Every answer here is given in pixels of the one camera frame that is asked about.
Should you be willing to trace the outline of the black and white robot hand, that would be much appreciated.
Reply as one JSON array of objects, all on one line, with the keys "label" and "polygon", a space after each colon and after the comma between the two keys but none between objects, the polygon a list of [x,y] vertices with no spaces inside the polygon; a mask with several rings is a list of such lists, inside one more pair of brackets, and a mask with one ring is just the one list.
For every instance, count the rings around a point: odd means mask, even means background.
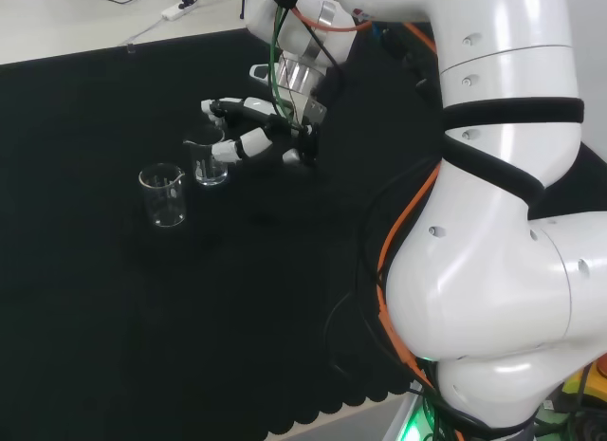
[{"label": "black and white robot hand", "polygon": [[201,110],[217,124],[231,124],[242,119],[257,124],[238,138],[213,144],[212,156],[218,161],[238,163],[261,156],[274,144],[280,144],[288,151],[293,150],[295,160],[303,165],[313,166],[316,162],[321,126],[310,118],[303,117],[300,123],[291,123],[276,113],[270,101],[254,97],[203,100]]}]

